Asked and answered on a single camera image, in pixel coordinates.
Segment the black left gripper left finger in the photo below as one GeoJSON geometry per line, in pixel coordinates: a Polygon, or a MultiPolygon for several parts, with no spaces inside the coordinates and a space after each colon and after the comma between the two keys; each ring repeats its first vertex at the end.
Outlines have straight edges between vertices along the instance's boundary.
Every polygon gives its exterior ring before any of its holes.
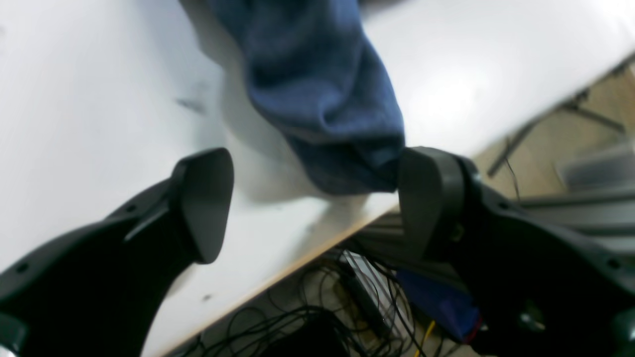
{"type": "Polygon", "coordinates": [[[231,153],[187,156],[102,221],[51,239],[1,274],[3,357],[138,357],[174,281],[215,262],[231,153]]]}

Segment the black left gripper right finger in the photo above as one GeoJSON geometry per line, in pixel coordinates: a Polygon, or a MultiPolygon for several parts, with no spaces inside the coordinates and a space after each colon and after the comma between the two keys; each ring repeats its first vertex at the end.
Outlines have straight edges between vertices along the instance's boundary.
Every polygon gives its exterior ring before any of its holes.
{"type": "Polygon", "coordinates": [[[497,357],[632,357],[634,269],[591,239],[537,218],[481,183],[474,163],[406,148],[398,193],[408,248],[451,265],[497,357]]]}

